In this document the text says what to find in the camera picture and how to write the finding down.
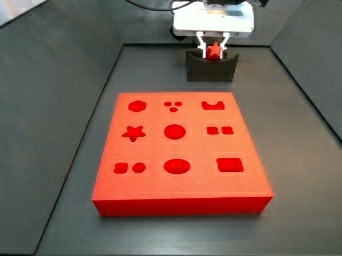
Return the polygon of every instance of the gray table surface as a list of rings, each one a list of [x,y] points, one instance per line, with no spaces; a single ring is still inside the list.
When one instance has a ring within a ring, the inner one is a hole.
[[[184,47],[125,46],[37,255],[340,254],[342,150],[268,48],[239,53],[232,83],[188,83]],[[275,191],[259,216],[100,218],[90,202],[120,92],[231,91]]]

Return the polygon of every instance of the red foam block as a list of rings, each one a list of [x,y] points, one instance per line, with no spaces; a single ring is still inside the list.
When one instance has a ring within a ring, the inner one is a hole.
[[[260,213],[273,194],[231,93],[125,93],[92,201],[101,216]]]

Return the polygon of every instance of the star-shaped hole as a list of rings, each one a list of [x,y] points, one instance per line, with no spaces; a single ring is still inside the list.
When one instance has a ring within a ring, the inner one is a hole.
[[[126,132],[121,135],[122,137],[128,137],[130,142],[134,142],[138,137],[144,137],[142,126],[137,126],[136,128],[132,126],[126,126]]]

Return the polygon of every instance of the circular hole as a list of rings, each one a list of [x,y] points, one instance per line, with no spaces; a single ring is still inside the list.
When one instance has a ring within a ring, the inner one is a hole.
[[[164,170],[171,174],[183,174],[189,168],[189,163],[183,159],[171,159],[164,163]]]
[[[179,124],[171,124],[164,129],[164,135],[171,140],[179,140],[185,135],[185,128]]]
[[[142,163],[136,163],[132,170],[134,173],[141,173],[145,170],[145,165]]]

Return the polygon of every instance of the white robot part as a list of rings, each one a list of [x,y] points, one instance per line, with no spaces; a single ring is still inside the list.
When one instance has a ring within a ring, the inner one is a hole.
[[[188,1],[175,1],[172,8],[184,5]],[[193,2],[181,9],[173,11],[173,33],[177,36],[196,36],[203,32],[204,37],[245,38],[253,30],[253,12],[248,2],[239,5],[211,5]]]

